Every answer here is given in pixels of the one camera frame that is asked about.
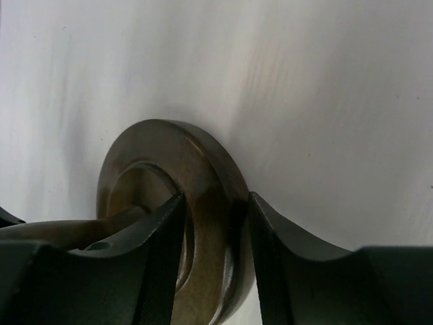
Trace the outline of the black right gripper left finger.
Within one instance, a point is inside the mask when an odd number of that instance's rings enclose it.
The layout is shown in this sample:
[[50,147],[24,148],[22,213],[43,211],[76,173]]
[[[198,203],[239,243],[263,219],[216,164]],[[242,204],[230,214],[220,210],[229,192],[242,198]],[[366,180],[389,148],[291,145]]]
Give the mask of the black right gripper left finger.
[[83,250],[1,243],[2,324],[169,324],[185,224],[176,193]]

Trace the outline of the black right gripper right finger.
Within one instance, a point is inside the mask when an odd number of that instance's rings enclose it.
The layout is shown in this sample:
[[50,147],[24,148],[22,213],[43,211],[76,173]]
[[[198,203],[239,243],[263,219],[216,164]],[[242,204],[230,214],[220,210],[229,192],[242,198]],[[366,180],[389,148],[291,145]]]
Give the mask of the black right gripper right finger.
[[248,197],[264,324],[431,324],[432,248],[348,251]]

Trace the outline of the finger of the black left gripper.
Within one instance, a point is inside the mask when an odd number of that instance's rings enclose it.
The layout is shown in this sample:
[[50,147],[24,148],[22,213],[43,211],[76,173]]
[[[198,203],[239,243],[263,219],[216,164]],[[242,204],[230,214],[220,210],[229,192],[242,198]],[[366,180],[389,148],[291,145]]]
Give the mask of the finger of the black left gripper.
[[0,207],[0,228],[6,228],[13,225],[25,224],[25,221],[15,217],[5,209]]

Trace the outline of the cream mannequin head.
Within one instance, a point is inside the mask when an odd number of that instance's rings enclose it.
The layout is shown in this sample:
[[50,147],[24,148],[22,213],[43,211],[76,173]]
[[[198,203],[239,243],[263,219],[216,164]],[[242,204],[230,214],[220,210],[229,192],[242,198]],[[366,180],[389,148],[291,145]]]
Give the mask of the cream mannequin head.
[[4,227],[1,243],[39,240],[83,250],[151,215],[178,192],[185,196],[185,224],[169,324],[219,324],[237,311],[254,281],[248,188],[224,147],[199,127],[159,119],[132,125],[102,165],[95,219]]

